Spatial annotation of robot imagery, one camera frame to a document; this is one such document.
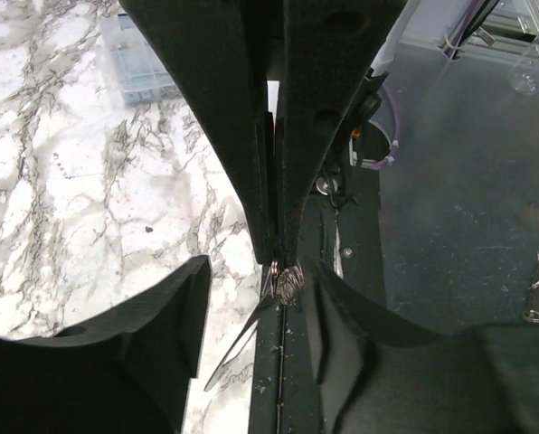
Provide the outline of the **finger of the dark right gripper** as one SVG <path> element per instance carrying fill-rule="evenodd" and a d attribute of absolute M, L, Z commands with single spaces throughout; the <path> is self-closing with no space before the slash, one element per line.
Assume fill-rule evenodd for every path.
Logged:
<path fill-rule="evenodd" d="M 265 55 L 269 1 L 124 1 L 124 11 L 172 76 L 245 212 L 255 258 L 268 264 Z"/>
<path fill-rule="evenodd" d="M 295 265 L 305 202 L 403 1 L 286 1 L 281 82 L 281 266 Z"/>

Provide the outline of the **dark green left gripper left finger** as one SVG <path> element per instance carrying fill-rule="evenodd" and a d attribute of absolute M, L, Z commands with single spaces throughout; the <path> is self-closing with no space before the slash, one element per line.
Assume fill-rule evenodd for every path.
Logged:
<path fill-rule="evenodd" d="M 197 256 L 49 337 L 0 337 L 0 433 L 178 433 L 211 287 Z"/>

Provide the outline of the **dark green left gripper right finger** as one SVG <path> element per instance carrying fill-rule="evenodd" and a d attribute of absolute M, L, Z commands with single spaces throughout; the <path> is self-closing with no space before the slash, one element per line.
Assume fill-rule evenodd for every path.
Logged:
<path fill-rule="evenodd" d="M 305 259 L 302 306 L 328 433 L 539 433 L 539 325 L 441 335 Z"/>

